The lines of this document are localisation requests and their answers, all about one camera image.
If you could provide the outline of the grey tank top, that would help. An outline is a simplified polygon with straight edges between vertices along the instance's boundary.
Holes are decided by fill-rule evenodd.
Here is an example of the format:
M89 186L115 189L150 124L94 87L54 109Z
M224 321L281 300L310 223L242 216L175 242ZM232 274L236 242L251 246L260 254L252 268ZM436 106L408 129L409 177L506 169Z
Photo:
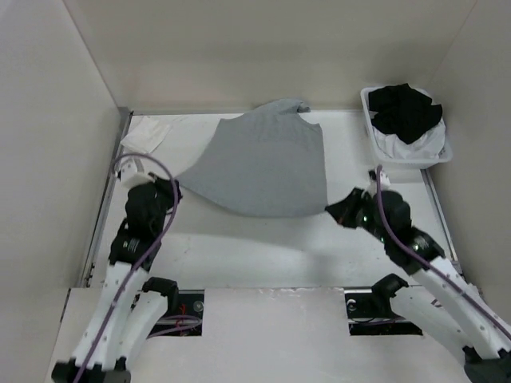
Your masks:
M221 119L183 188L239 215L299 218L327 205L323 130L299 99L269 102Z

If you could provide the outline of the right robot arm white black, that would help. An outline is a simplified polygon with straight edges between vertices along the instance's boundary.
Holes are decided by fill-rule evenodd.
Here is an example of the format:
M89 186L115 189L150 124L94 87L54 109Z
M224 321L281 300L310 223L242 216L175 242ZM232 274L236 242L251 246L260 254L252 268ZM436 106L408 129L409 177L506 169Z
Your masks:
M360 188L326 206L340 226L361 228L384 246L391 262L418 282L389 274L371 287L370 306L397 315L447 349L472 382L510 380L510 326L484 302L433 238L412 224L410 205L396 191Z

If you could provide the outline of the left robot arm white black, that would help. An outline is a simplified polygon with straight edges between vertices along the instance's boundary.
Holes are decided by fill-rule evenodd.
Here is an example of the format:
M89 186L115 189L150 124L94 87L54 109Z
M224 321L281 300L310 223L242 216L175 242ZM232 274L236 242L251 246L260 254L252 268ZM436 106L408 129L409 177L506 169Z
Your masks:
M52 381L131 380L129 369L151 329L179 309L177 283L150 270L181 198L176 180L154 174L129 189L96 309L69 360L56 362Z

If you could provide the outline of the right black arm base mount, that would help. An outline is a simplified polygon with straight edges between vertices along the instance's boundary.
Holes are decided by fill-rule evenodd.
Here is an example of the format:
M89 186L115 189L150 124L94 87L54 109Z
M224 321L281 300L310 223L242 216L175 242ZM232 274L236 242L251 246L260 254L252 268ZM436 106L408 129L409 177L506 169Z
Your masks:
M417 335L422 330L395 314L390 299L410 285L396 274L389 274L371 287L344 290L348 330L351 336Z

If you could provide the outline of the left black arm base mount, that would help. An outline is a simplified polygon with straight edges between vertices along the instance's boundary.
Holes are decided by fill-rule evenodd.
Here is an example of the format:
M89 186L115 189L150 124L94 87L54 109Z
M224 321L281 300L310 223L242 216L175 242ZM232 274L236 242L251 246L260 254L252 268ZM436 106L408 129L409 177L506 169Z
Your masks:
M176 281L151 277L142 287L167 300L167 310L149 333L155 337L198 337L202 335L204 290L181 290Z

